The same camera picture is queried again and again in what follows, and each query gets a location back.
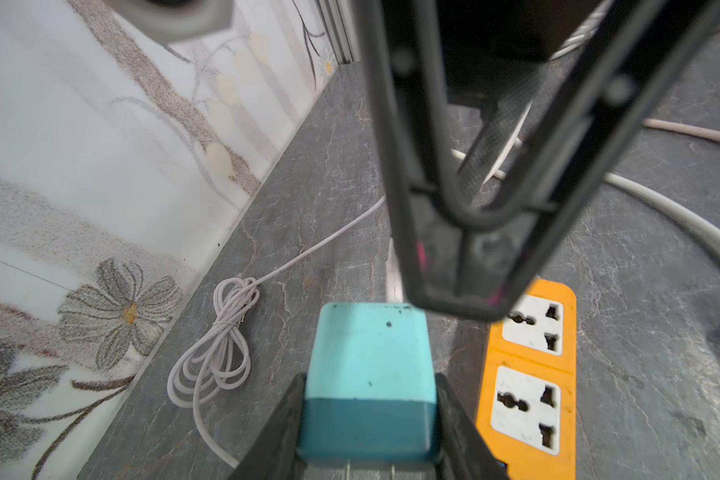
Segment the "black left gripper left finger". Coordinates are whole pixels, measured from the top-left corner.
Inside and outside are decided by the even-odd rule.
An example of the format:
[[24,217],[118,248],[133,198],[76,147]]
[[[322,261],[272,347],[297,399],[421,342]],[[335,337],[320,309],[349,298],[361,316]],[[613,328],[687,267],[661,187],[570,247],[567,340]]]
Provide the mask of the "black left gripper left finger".
[[285,390],[248,453],[229,480],[302,479],[306,464],[298,457],[306,374],[299,373]]

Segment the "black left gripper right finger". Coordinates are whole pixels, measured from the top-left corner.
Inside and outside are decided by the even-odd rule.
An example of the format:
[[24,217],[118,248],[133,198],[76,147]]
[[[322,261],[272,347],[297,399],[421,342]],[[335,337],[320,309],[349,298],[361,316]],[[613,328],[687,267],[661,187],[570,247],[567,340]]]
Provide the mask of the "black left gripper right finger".
[[506,466],[494,457],[444,374],[435,375],[435,386],[441,448],[436,478],[509,480]]

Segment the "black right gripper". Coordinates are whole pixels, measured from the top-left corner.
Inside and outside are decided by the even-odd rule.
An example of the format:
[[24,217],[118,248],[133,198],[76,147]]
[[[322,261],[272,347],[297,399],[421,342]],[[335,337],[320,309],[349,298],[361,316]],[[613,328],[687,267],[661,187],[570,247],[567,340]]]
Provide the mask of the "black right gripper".
[[[720,1],[615,1],[607,10],[608,5],[354,2],[392,237],[404,290],[415,306],[483,321],[502,319],[602,183],[699,232],[720,253],[719,228],[612,173],[637,131],[649,124],[659,97],[720,29]],[[487,233],[462,239],[465,281],[488,287],[488,295],[468,300],[458,297],[454,286],[438,286],[455,271],[458,256],[451,254],[446,269],[437,270],[425,247],[430,233],[417,217],[434,215],[455,231],[464,228],[445,122],[447,98],[482,108],[526,76],[535,82],[579,28],[599,21],[606,10],[503,180],[500,194],[510,215]]]

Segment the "orange power strip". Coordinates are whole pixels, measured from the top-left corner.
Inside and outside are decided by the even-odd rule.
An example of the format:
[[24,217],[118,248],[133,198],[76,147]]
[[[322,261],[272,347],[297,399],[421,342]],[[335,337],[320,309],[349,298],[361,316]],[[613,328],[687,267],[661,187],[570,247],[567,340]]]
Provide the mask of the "orange power strip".
[[491,325],[475,424],[512,479],[576,476],[577,302],[538,279]]

